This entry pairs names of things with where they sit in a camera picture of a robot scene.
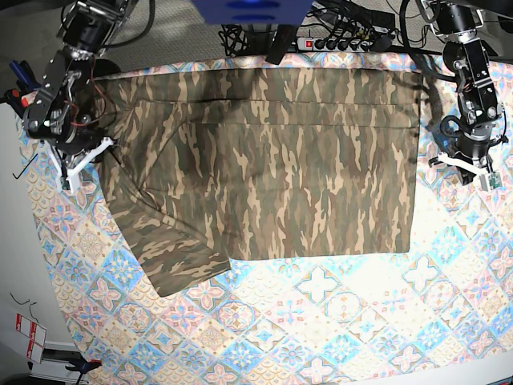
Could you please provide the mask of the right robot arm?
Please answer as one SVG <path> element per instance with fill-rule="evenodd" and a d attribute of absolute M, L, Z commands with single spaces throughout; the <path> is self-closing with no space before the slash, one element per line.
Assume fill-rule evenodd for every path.
<path fill-rule="evenodd" d="M 453 75 L 429 67 L 410 45 L 406 44 L 405 50 L 424 74 L 457 84 L 461 113 L 460 117 L 448 115 L 440 123 L 443 134 L 455 139 L 455 152 L 444 152 L 429 164 L 454 166 L 464 184 L 478 177 L 483 189 L 491 191 L 500 182 L 488 152 L 501 140 L 492 138 L 491 129 L 505 112 L 492 83 L 487 52 L 477 36 L 477 29 L 484 24 L 479 5 L 419 1 L 417 7 L 432 32 L 447 39 L 442 58 Z M 35 101 L 22 113 L 27 135 L 50 147 L 59 190 L 75 192 L 84 167 L 114 144 L 102 132 L 92 132 L 95 120 L 75 118 L 75 94 L 93 82 L 97 54 L 112 46 L 109 40 L 128 14 L 127 2 L 75 2 L 69 18 L 62 22 L 64 47 L 48 63 Z"/>

